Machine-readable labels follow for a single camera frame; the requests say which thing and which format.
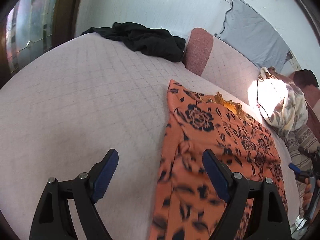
human hand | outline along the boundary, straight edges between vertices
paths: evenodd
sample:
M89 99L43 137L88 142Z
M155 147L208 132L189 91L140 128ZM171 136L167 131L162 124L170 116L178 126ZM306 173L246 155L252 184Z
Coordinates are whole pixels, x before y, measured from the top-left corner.
M312 193L310 192L311 190L311 184L309 182L309 179L306 178L305 179L305 183L307 184L305 190L304 190L304 195L303 195L303 210L306 212L307 211L307 205L311 202L311 198L312 198ZM317 185L318 187L320 187L320 179L317 180Z

gray cloth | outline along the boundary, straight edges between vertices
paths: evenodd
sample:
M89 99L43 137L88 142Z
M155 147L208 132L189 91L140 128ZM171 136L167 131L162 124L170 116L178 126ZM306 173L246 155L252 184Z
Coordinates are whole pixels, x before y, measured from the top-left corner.
M289 47L261 15L242 0L231 0L223 28L215 36L239 51L258 68L271 66L279 73Z

white wall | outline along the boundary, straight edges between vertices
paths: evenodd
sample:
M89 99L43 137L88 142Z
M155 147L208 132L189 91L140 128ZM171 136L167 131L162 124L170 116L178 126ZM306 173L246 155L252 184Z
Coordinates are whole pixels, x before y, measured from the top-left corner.
M288 77L288 76L290 76L293 72L295 72L295 69L294 69L294 67L293 67L292 64L291 64L291 61L288 60L286 63L284 63L283 68L282 68L280 74Z
M303 12L294 0L244 0L260 13L282 36L302 69L320 78L320 47ZM225 0L82 0L76 36L91 26L111 26L114 22L138 22L149 28L188 33L202 27L219 32Z
M195 27L215 34L229 8L225 0L81 0L76 36L91 26L128 21L187 35Z

pillow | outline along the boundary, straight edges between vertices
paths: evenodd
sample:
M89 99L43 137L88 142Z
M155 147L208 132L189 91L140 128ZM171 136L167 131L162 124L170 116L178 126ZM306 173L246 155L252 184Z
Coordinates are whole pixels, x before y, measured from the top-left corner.
M182 63L186 69L201 76L213 46L213 36L202 28L191 31Z
M260 72L257 93L260 113L269 125L279 129L280 138L284 138L308 120L304 94L294 83L284 83L265 67Z
M305 150L308 150L309 152L314 152L316 151L317 147L320 147L319 141L317 140L317 138L308 126L303 125L299 129L291 131L288 137L285 139L285 144L288 148L292 163L294 165L296 165L302 171L312 169L311 159L301 154L298 150L299 147L303 147ZM304 190L306 188L306 184L297 181L297 186L300 197L299 215L303 216L304 211L302 208L302 198Z

blue gripper pad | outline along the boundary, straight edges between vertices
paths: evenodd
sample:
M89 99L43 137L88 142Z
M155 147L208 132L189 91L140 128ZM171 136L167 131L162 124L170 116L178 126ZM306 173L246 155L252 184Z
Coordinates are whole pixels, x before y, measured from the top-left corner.
M293 170L294 173L301 174L301 170L296 165L294 165L293 163L289 163L289 168L291 170Z
M204 151L202 163L219 198L223 199L226 203L229 203L231 196L229 194L228 182L211 158L209 152Z
M93 193L91 196L93 203L96 203L99 199L103 198L118 166L118 162L119 155L118 152L114 150L93 184Z

